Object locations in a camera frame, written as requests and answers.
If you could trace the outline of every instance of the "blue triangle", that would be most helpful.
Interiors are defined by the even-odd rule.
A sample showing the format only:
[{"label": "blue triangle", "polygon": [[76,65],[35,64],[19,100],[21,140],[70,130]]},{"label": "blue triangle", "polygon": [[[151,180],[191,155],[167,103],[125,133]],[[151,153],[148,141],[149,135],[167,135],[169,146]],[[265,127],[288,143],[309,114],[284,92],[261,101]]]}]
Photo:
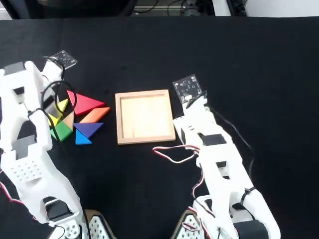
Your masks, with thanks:
[{"label": "blue triangle", "polygon": [[102,125],[103,123],[74,123],[76,127],[85,137],[91,137]]},{"label": "blue triangle", "polygon": [[82,145],[82,144],[92,144],[92,142],[85,137],[80,131],[77,129],[75,130],[75,144]]}]

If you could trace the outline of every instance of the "wooden board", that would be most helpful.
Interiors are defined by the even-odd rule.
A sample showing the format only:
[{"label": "wooden board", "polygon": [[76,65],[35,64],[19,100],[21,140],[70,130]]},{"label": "wooden board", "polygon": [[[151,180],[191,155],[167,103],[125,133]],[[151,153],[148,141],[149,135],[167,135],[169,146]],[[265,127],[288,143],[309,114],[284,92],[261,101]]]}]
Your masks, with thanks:
[{"label": "wooden board", "polygon": [[118,144],[175,140],[168,90],[115,94]]}]

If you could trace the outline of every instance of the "green triangle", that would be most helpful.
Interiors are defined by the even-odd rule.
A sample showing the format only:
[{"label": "green triangle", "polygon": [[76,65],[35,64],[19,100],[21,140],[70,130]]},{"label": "green triangle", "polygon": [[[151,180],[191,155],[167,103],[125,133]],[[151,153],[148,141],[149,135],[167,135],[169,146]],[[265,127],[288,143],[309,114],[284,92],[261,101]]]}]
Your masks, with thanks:
[{"label": "green triangle", "polygon": [[[62,121],[56,125],[55,130],[58,133],[61,142],[63,142],[72,133],[72,130]],[[52,129],[50,130],[50,133],[56,139]]]}]

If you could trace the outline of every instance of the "colorful puzzle pieces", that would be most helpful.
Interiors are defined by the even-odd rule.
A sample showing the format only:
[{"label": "colorful puzzle pieces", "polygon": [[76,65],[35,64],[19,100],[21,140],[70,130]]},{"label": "colorful puzzle pieces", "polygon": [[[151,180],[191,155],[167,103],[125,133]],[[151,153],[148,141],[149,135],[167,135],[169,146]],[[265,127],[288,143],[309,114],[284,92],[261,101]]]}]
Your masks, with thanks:
[{"label": "colorful puzzle pieces", "polygon": [[65,119],[62,121],[66,124],[72,131],[73,131],[73,123],[74,123],[74,111],[72,111],[71,114],[69,114]]},{"label": "colorful puzzle pieces", "polygon": [[[59,107],[59,109],[64,112],[67,104],[69,103],[69,100],[68,99],[65,99],[63,101],[60,101],[57,106]],[[53,107],[49,112],[48,112],[48,115],[50,116],[50,118],[52,119],[53,121],[53,124],[54,126],[56,126],[60,119],[62,118],[62,114],[61,112],[59,112],[56,107]]]},{"label": "colorful puzzle pieces", "polygon": [[83,144],[92,144],[92,142],[85,137],[80,131],[75,130],[75,144],[83,145]]},{"label": "colorful puzzle pieces", "polygon": [[103,123],[74,123],[76,127],[85,137],[91,137],[102,125]]},{"label": "colorful puzzle pieces", "polygon": [[[67,93],[68,93],[68,96],[70,98],[72,105],[74,105],[74,103],[75,103],[74,93],[72,91],[67,91]],[[92,98],[89,98],[87,96],[83,96],[80,94],[76,94],[76,98],[77,98],[77,103],[76,103],[76,106],[74,109],[76,116],[85,114],[94,108],[101,107],[101,106],[105,105],[104,102],[97,101],[95,99],[92,99]]]},{"label": "colorful puzzle pieces", "polygon": [[[70,102],[72,105],[75,103],[75,96],[72,91],[67,91]],[[74,108],[74,111],[70,113],[67,117],[65,117],[61,122],[60,119],[62,114],[57,110],[59,108],[61,111],[64,111],[69,100],[63,100],[58,103],[57,108],[53,107],[52,114],[49,114],[53,124],[56,128],[58,136],[61,141],[65,140],[73,131],[73,126],[76,127],[75,130],[75,144],[83,145],[83,144],[92,144],[89,140],[91,137],[102,125],[102,122],[98,122],[107,112],[110,111],[111,108],[104,107],[105,103],[101,101],[97,101],[95,99],[89,98],[87,96],[83,96],[80,94],[76,94],[77,104]],[[80,123],[74,123],[74,117],[85,114],[89,112]]]},{"label": "colorful puzzle pieces", "polygon": [[[62,121],[56,125],[55,130],[61,142],[72,133],[72,130]],[[50,133],[55,139],[57,139],[52,129],[50,130]]]},{"label": "colorful puzzle pieces", "polygon": [[108,111],[110,107],[95,108],[85,116],[80,123],[96,123],[98,122]]}]

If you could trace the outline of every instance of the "red triangle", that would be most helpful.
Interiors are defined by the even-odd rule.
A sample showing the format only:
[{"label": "red triangle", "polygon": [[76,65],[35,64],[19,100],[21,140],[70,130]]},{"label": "red triangle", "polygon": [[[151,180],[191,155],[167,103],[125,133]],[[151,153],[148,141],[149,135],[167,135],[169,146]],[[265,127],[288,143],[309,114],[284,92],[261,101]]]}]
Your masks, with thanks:
[{"label": "red triangle", "polygon": [[[70,98],[72,105],[74,105],[74,102],[75,102],[74,93],[72,91],[67,91],[67,93],[69,95],[69,98]],[[101,107],[101,106],[105,105],[104,102],[97,101],[95,99],[92,99],[92,98],[89,98],[87,96],[83,96],[80,94],[76,94],[76,98],[77,98],[77,102],[76,102],[76,106],[74,109],[76,116],[85,114],[94,108]]]}]

